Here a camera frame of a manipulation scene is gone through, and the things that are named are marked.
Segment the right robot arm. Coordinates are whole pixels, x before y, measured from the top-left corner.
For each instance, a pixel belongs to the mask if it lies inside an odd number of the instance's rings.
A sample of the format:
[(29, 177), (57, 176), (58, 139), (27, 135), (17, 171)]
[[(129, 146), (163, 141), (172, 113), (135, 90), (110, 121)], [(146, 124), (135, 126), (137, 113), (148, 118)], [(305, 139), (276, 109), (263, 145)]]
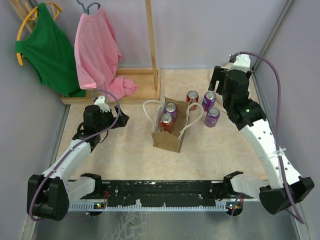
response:
[(229, 198), (245, 194), (259, 199), (272, 215), (300, 203), (315, 187), (310, 177), (293, 167), (285, 150), (276, 146), (275, 137), (260, 104), (249, 97), (251, 71), (215, 66), (208, 89), (222, 96), (228, 118), (251, 144), (268, 179), (241, 171), (224, 177), (223, 192)]

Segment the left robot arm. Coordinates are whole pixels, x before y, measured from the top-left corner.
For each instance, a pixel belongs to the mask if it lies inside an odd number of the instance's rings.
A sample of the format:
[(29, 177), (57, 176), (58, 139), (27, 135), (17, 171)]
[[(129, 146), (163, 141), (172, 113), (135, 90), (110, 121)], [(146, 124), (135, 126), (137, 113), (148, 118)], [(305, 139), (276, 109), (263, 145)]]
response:
[(62, 220), (69, 206), (85, 196), (95, 199), (104, 192), (101, 176), (84, 173), (76, 181), (69, 182), (71, 175), (103, 142), (101, 134), (109, 130), (123, 128), (130, 119), (116, 105), (117, 115), (96, 104), (86, 106), (83, 121), (79, 124), (68, 149), (50, 168), (42, 174), (32, 175), (27, 183), (27, 213), (38, 222), (43, 219)]

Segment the purple can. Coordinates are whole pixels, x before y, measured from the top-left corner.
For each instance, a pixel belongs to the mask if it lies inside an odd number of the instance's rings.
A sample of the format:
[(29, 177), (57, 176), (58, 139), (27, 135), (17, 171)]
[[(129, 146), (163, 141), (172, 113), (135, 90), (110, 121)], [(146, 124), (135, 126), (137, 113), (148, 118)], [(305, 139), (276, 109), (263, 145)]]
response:
[(217, 124), (220, 114), (221, 113), (218, 108), (211, 107), (206, 113), (204, 124), (210, 128), (214, 127)]
[(204, 94), (203, 101), (202, 101), (202, 107), (205, 112), (207, 112), (211, 107), (214, 106), (216, 102), (216, 94), (214, 91), (207, 91)]
[(177, 115), (178, 115), (178, 110), (177, 110), (176, 104), (173, 102), (166, 103), (166, 105), (164, 107), (164, 113), (170, 114), (173, 121), (175, 122), (177, 119)]

